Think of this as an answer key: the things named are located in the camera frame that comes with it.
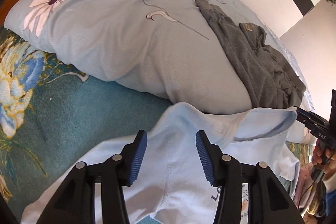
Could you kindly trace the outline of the person's right hand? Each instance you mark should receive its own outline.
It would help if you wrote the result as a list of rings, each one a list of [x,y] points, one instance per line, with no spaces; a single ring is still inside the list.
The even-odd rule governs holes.
[[[323,167],[325,173],[328,173],[330,170],[335,170],[335,150],[326,148],[323,151],[320,143],[320,140],[317,140],[317,144],[313,151],[312,163],[318,167]],[[323,156],[326,156],[329,159],[328,163],[322,162]]]

